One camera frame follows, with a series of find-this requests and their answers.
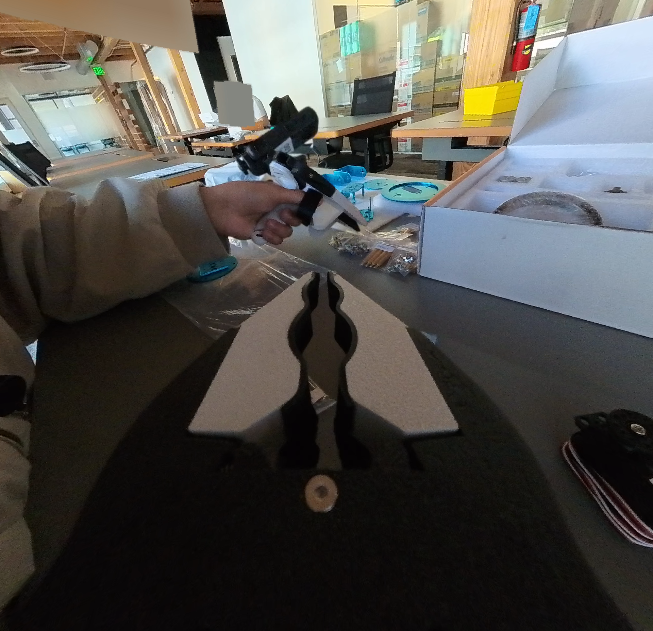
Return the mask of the printed paper sheet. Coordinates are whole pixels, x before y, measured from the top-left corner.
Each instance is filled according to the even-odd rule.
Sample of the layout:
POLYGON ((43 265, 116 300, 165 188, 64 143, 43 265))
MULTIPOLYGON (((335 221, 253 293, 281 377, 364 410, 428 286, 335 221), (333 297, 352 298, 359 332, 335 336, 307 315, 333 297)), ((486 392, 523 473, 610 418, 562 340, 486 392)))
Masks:
POLYGON ((170 166, 165 166, 164 168, 160 168, 157 170, 152 170, 152 171, 147 171, 144 173, 139 173, 136 175, 131 176, 131 179, 138 180, 138 181, 144 181, 144 180, 150 180, 150 179, 164 179, 168 177, 173 177, 177 175, 181 175, 183 173, 189 173, 193 171, 198 171, 198 170, 203 170, 205 167, 207 167, 208 164, 206 163, 201 163, 201 162, 187 162, 183 164, 175 164, 175 165, 170 165, 170 166))

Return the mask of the grey office desk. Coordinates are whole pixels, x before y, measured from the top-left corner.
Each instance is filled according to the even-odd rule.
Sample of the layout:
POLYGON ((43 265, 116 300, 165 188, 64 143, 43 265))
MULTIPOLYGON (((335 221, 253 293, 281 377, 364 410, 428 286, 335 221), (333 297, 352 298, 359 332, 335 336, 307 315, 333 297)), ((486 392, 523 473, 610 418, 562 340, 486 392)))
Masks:
POLYGON ((232 162, 228 158, 191 156, 187 154, 153 154, 134 149, 106 149, 53 160, 47 169, 47 180, 53 186, 68 190, 90 189, 111 177, 132 177, 182 164, 192 164, 188 170, 165 175, 166 186, 180 186, 202 181, 210 168, 232 162))
POLYGON ((371 115, 320 118, 312 148, 324 156, 323 168, 341 168, 355 164, 369 173, 389 169, 394 161, 391 131, 413 110, 371 115))
POLYGON ((457 109, 397 127, 392 137, 422 140, 422 160, 444 162, 444 179, 452 181, 505 146, 515 115, 465 115, 457 109))
POLYGON ((266 128, 242 129, 235 131, 233 135, 225 133, 206 139, 192 140, 191 151, 202 156, 234 158, 251 142, 268 131, 269 129, 266 128))

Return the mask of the orange and white box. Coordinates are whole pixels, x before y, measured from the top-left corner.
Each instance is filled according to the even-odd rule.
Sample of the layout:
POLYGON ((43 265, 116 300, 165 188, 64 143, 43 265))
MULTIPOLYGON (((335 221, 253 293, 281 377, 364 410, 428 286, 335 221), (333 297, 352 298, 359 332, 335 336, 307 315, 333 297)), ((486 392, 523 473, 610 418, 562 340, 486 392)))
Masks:
POLYGON ((508 145, 424 206, 419 274, 652 337, 651 16, 570 34, 528 73, 508 145), (547 190, 603 226, 494 214, 547 190))

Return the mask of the red fire extinguisher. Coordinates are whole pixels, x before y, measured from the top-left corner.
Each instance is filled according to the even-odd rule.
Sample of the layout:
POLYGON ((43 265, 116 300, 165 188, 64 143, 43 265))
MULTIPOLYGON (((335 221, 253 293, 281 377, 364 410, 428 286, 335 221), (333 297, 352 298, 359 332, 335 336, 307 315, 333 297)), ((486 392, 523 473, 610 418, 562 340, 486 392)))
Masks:
POLYGON ((530 67, 542 5, 537 0, 521 0, 515 18, 510 71, 517 73, 530 67))

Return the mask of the zip bag of brass standoffs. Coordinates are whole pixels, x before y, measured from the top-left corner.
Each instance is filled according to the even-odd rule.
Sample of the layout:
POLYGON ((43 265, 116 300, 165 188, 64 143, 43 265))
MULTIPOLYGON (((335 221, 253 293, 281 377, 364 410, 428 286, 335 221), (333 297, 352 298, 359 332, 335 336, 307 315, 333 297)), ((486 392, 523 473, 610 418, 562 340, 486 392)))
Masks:
POLYGON ((392 254, 398 249, 396 244, 377 242, 371 245, 364 255, 361 265, 364 268, 382 269, 384 268, 392 254))

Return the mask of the zip bag of assorted screws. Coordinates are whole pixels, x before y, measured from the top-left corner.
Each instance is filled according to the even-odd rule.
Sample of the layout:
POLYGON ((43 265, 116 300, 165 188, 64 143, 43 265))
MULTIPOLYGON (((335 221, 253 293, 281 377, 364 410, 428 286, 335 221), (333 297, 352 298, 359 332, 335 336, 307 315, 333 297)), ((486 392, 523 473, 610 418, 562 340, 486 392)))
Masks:
POLYGON ((332 248, 359 258, 364 258, 375 248, 378 241, 369 235, 339 231, 329 239, 332 248))

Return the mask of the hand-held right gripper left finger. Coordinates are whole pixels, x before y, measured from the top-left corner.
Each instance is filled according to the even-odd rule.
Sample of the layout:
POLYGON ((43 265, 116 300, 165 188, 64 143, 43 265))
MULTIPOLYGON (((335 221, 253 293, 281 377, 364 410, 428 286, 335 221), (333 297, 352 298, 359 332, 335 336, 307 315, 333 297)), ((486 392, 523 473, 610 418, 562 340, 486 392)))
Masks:
POLYGON ((306 273, 240 325, 189 433, 255 445, 273 467, 319 462, 305 350, 320 275, 306 273))

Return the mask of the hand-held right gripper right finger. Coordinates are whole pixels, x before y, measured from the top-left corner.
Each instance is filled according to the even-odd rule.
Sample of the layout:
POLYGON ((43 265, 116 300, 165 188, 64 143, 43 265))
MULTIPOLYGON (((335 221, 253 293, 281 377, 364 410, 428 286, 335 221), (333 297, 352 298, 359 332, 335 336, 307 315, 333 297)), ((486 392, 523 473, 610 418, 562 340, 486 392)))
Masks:
POLYGON ((406 325, 342 276, 327 277, 338 367, 333 440, 345 471, 423 471, 415 447, 458 422, 406 325))

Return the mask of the clear bagged part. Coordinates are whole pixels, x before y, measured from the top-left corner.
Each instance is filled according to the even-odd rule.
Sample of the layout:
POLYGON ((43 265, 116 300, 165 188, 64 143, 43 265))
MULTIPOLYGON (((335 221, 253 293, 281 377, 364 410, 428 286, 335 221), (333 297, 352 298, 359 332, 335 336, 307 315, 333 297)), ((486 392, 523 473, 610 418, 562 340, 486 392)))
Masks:
POLYGON ((494 214, 564 224, 603 226, 601 214, 591 202, 577 195, 549 190, 517 195, 499 205, 494 214))

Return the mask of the yellow bin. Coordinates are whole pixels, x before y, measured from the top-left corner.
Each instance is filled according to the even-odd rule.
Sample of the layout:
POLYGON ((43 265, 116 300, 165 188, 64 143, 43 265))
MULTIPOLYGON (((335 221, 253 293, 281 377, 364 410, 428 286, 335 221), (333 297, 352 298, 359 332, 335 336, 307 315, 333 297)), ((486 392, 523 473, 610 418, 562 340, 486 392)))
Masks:
POLYGON ((465 116, 493 116, 514 112, 518 108, 523 83, 502 81, 483 87, 464 90, 465 116))

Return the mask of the clear plastic bag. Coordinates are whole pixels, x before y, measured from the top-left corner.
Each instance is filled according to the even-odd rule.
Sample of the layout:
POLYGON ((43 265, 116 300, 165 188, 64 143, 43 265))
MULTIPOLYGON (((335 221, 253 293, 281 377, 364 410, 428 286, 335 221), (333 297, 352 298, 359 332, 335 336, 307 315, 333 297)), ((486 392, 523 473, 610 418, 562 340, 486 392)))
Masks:
POLYGON ((250 241, 233 245, 232 255, 237 264, 227 275, 205 283, 181 280, 161 292, 168 304, 212 339, 241 325, 305 273, 327 276, 320 265, 250 241))

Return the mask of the black office chair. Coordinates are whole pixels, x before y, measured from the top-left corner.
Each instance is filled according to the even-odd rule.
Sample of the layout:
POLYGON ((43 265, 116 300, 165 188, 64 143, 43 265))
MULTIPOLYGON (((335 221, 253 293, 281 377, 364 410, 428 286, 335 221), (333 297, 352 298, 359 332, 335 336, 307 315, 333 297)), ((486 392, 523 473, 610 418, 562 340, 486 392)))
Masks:
POLYGON ((48 186, 49 158, 31 142, 1 143, 1 175, 26 186, 48 186))
MULTIPOLYGON (((392 113, 395 81, 396 72, 355 79, 351 116, 392 113)), ((362 166, 371 173, 389 169, 394 161, 390 132, 397 124, 398 121, 393 121, 348 136, 349 153, 343 151, 343 137, 315 140, 314 149, 323 157, 318 166, 334 170, 345 166, 362 166)))
POLYGON ((269 107, 269 121, 271 127, 285 124, 298 114, 298 109, 289 95, 274 97, 269 103, 269 107))

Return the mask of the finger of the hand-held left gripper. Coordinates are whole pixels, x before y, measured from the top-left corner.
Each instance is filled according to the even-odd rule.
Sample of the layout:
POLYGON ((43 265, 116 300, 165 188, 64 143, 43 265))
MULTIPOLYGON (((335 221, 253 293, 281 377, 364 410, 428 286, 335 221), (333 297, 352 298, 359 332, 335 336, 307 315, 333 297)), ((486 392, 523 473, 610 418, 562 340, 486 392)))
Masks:
POLYGON ((340 221, 354 230, 367 227, 365 219, 352 201, 340 192, 322 197, 322 228, 325 229, 340 221))
POLYGON ((337 222, 351 229, 363 227, 364 217, 358 208, 322 174, 315 170, 307 170, 305 183, 307 187, 322 195, 321 204, 312 215, 311 225, 314 229, 327 229, 337 222))

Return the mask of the person's left forearm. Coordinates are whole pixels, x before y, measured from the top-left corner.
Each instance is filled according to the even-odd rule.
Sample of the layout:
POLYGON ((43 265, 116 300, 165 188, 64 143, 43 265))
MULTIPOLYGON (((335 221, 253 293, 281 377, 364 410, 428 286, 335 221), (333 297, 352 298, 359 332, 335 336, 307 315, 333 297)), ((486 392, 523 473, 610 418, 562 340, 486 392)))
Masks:
POLYGON ((200 185, 109 178, 91 196, 1 193, 1 317, 23 342, 147 297, 229 253, 200 185))

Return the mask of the blue perforated round metal plate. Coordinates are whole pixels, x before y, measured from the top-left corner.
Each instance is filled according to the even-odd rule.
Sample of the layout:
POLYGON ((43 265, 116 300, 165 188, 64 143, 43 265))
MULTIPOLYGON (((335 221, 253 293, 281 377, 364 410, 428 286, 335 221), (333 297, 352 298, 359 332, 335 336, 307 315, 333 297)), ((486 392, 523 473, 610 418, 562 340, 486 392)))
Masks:
MULTIPOLYGON (((219 261, 219 260, 223 260, 223 259, 225 259, 225 258, 226 258, 227 260, 231 260, 231 261, 233 262, 233 264, 234 264, 234 268, 233 268, 233 270, 234 270, 234 269, 237 267, 237 265, 238 265, 238 260, 237 260, 235 257, 233 257, 232 255, 230 255, 230 254, 227 255, 227 256, 224 256, 224 257, 222 257, 222 258, 218 258, 218 259, 211 260, 211 261, 219 261)), ((191 273, 187 276, 187 280, 188 280, 189 282, 191 282, 191 283, 198 283, 198 284, 200 284, 200 283, 209 283, 209 282, 213 282, 213 281, 215 281, 215 280, 219 280, 220 278, 223 278, 224 276, 226 276, 226 275, 229 274, 229 273, 228 273, 228 274, 226 274, 226 275, 224 275, 224 276, 221 276, 221 277, 218 278, 218 279, 211 280, 211 281, 208 281, 208 280, 202 280, 202 281, 200 281, 200 280, 198 280, 198 279, 195 278, 195 273, 196 273, 197 269, 198 269, 198 268, 196 268, 193 272, 191 272, 191 273)))

